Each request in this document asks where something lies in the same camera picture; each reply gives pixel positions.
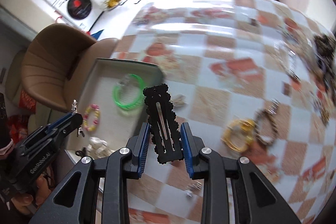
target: green bracelet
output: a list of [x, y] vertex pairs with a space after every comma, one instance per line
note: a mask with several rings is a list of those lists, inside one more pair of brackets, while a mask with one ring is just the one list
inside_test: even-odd
[[120, 100], [120, 98], [119, 98], [120, 89], [123, 86], [126, 86], [129, 83], [129, 78], [126, 79], [126, 83], [123, 82], [123, 80], [121, 80], [117, 85], [115, 85], [115, 87], [113, 88], [112, 98], [113, 98], [115, 104], [118, 107], [120, 107], [122, 109], [125, 109], [125, 110], [131, 110], [133, 108], [136, 108], [136, 107], [140, 106], [143, 103], [144, 96], [142, 94], [142, 91], [145, 88], [145, 84], [144, 84], [142, 78], [140, 76], [138, 76], [138, 75], [128, 74], [127, 76], [136, 79], [137, 82], [138, 82], [138, 85], [139, 85], [139, 95], [137, 96], [137, 98], [133, 102], [131, 102], [129, 104], [121, 104], [119, 102], [119, 100]]

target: open tray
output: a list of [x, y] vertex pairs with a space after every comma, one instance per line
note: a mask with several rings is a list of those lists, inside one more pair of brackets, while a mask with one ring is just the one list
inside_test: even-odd
[[84, 129], [84, 138], [77, 137], [76, 133], [68, 136], [66, 153], [74, 164], [80, 160], [75, 151], [87, 147], [90, 137], [105, 140], [111, 149], [118, 150], [126, 146], [130, 137], [138, 135], [142, 123], [147, 122], [145, 104], [127, 115], [120, 112], [113, 101], [113, 87], [128, 73], [139, 75], [145, 87], [159, 85], [164, 78], [157, 65], [119, 59], [96, 59], [78, 99], [77, 111], [83, 115], [88, 105], [97, 104], [100, 108], [100, 122], [93, 132]]

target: brown bracelet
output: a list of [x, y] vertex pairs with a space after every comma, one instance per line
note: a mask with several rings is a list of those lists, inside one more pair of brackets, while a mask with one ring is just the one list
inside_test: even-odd
[[[275, 142], [275, 140], [278, 138], [278, 128], [277, 128], [277, 125], [275, 124], [273, 115], [274, 114], [272, 114], [271, 111], [263, 109], [263, 110], [261, 110], [257, 113], [257, 116], [255, 118], [255, 127], [254, 127], [255, 137], [263, 145], [267, 145], [267, 146], [272, 145]], [[271, 126], [272, 126], [273, 138], [270, 141], [264, 140], [263, 137], [260, 135], [259, 124], [258, 123], [263, 116], [265, 116], [269, 120], [269, 122], [271, 123]]]

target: human hand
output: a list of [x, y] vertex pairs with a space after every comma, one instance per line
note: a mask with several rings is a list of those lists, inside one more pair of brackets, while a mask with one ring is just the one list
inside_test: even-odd
[[[38, 190], [35, 195], [35, 201], [37, 208], [40, 208], [41, 205], [44, 203], [44, 201], [47, 199], [47, 197], [50, 195], [51, 190], [48, 187], [47, 180], [43, 177], [42, 174], [36, 180], [36, 185]], [[34, 200], [33, 196], [26, 193], [24, 194], [17, 193], [12, 198], [12, 202], [15, 208], [24, 215], [29, 215], [31, 213], [27, 208], [27, 206], [30, 205], [33, 202], [33, 200]]]

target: chair backrest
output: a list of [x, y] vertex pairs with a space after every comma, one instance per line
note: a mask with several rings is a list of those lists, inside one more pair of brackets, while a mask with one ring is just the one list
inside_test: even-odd
[[78, 56], [97, 41], [65, 24], [44, 28], [29, 45], [21, 67], [23, 89], [37, 102], [66, 112], [71, 103], [64, 98], [67, 75]]

